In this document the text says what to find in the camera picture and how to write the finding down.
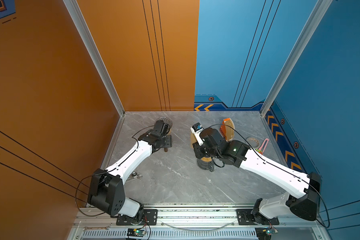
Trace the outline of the orange coffee filter box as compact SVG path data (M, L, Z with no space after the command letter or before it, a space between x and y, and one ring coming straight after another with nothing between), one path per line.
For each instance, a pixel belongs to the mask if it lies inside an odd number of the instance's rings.
M220 133L227 142L232 141L234 139L235 125L231 118L226 118L223 120L220 126Z

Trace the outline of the grey ribbed glass pitcher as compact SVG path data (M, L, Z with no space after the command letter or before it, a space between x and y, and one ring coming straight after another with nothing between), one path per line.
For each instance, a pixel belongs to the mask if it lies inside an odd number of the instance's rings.
M202 170L208 170L210 172L214 172L215 167L212 161L205 162L203 160L197 159L197 165Z

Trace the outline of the grey glass dripper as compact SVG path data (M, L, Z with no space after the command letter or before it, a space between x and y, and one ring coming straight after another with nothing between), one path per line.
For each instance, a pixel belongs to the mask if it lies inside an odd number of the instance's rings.
M160 122L160 121L168 125L168 130L170 130L173 126L172 120L167 117L161 117L156 120L156 122Z

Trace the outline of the brown paper filter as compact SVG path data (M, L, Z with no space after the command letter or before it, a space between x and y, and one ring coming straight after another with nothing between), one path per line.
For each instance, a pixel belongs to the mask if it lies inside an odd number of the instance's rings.
M198 146L199 143L198 143L198 140L197 138L195 137L195 135L193 133L191 133L191 147L194 149L195 146Z

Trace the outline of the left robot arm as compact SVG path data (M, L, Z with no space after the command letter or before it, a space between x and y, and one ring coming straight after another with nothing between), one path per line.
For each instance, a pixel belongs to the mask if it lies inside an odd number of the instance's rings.
M91 176L87 203L111 217L123 215L141 221L144 205L126 197L124 185L133 171L151 154L172 147L170 131L173 123L159 118L138 138L136 144L115 164L105 170L97 169Z

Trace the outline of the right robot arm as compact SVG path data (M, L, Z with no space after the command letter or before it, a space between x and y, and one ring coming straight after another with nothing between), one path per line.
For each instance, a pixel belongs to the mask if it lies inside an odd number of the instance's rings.
M251 211L255 223L265 225L277 221L279 216L289 215L307 221L317 219L321 186L318 174L289 169L261 156L249 144L226 141L218 130L204 129L199 123L191 127L191 132L196 139L193 148L197 159L218 159L224 165L255 173L285 190L280 196L256 201Z

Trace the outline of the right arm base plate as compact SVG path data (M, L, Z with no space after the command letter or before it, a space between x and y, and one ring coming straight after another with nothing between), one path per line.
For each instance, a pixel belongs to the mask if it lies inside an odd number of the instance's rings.
M237 220L239 225L274 225L277 226L280 224L279 219L277 217L272 219L267 219L263 215L257 213L255 215L252 214L252 210L250 209L237 209Z

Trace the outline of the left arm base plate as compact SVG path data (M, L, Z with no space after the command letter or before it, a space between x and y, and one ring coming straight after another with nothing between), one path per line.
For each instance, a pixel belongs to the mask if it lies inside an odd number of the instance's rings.
M117 226L143 226L148 223L150 226L155 226L158 219L157 209L144 209L143 217L138 220L137 217L132 218L126 215L117 217Z

